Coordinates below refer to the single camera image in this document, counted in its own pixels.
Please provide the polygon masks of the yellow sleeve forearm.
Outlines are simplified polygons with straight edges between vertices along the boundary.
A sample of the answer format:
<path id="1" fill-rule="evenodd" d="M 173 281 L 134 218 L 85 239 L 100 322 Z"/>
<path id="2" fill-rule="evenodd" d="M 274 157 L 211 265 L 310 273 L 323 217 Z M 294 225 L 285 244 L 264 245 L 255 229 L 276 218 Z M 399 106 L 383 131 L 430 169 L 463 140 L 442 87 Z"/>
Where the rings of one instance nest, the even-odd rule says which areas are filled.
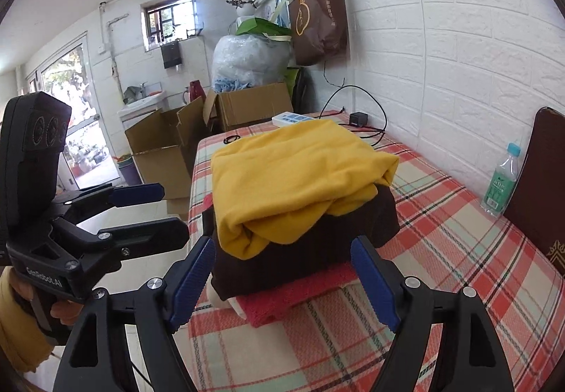
<path id="1" fill-rule="evenodd" d="M 10 283 L 11 270 L 6 267 L 1 274 L 1 349 L 17 372 L 35 372 L 50 357 L 53 346 L 40 331 L 35 317 L 16 300 Z"/>

